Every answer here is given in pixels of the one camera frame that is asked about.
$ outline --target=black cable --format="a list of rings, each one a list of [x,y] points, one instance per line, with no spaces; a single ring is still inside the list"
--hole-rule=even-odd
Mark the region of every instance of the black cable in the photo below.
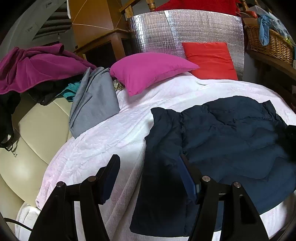
[[[16,221],[16,220],[13,220],[13,219],[11,219],[11,218],[4,218],[4,220],[5,220],[7,223],[14,223],[14,224],[20,225],[21,227],[23,227],[23,228],[25,228],[25,229],[27,229],[27,230],[29,230],[29,231],[31,231],[31,232],[33,231],[33,229],[27,227],[26,225],[23,225],[22,223],[20,223],[20,222],[18,222],[18,221]]]

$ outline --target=red cushion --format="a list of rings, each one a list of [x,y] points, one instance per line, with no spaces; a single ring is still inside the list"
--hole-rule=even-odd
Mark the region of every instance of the red cushion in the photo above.
[[[190,71],[195,77],[207,80],[237,80],[226,43],[182,43],[186,58],[200,68]]]
[[[226,13],[236,16],[235,0],[170,0],[155,11],[172,9],[192,9]]]

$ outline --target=wicker basket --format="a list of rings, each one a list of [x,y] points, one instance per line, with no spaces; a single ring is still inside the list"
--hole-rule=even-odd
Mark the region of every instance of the wicker basket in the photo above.
[[[245,29],[248,34],[251,50],[277,58],[292,65],[294,48],[288,44],[281,35],[270,29],[269,43],[266,46],[262,46],[259,41],[259,26],[246,25]]]

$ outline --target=purple jacket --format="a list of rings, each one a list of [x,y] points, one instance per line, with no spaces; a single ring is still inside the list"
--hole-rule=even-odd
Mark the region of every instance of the purple jacket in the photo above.
[[[22,93],[47,80],[62,80],[83,74],[96,66],[64,50],[63,44],[15,47],[0,62],[0,94],[9,91]]]

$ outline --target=metal bolt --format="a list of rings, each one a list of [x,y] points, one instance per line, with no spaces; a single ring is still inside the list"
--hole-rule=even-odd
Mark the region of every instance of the metal bolt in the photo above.
[[[237,188],[240,188],[241,187],[241,184],[239,182],[234,182],[233,185]]]
[[[205,182],[209,182],[211,180],[211,178],[209,176],[203,176],[202,179],[205,181]]]
[[[87,178],[89,182],[94,182],[96,180],[96,176],[90,176]]]
[[[65,184],[64,182],[60,181],[60,182],[57,183],[57,187],[61,188],[64,184]]]

